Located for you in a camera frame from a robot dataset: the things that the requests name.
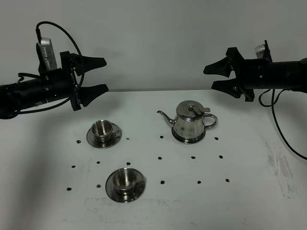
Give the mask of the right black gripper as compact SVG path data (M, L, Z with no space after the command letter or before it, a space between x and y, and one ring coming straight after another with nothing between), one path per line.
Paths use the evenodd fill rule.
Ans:
M254 101L254 89L257 88L258 79L264 74L261 68L270 63L265 59L244 59L236 47L228 48L227 57L213 64L207 65L203 73L206 75L220 75L229 77L235 72L232 80L214 81L212 89L226 93L234 98L245 96L246 102Z

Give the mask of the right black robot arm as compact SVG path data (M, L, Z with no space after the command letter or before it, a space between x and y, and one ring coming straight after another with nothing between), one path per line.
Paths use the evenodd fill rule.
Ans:
M265 58L244 59L236 47L230 47L225 58L206 66L203 73L229 77L232 71L234 79L214 81L212 89L235 98L244 95L246 102L254 101L255 89L307 91L306 59L272 62L269 53Z

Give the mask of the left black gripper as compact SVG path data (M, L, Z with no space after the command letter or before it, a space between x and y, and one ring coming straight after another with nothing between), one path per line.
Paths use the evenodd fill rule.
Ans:
M43 99L46 102L53 102L70 97L78 86L75 72L82 75L88 71L106 66L103 57L85 57L83 64L77 54L68 51L60 53L62 67L54 70L47 70L43 60L40 60L39 74L43 88ZM81 87L78 96L83 107L87 107L93 100L108 92L106 84L99 84L91 87Z

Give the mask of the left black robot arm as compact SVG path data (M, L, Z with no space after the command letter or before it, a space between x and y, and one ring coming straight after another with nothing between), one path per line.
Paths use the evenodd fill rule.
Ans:
M106 84L80 87L76 81L88 71L106 66L103 57L84 57L68 51L60 53L62 67L47 71L40 64L39 75L19 73L17 83L0 87L0 117L12 119L22 110L61 99L69 99L74 111L88 106L108 92Z

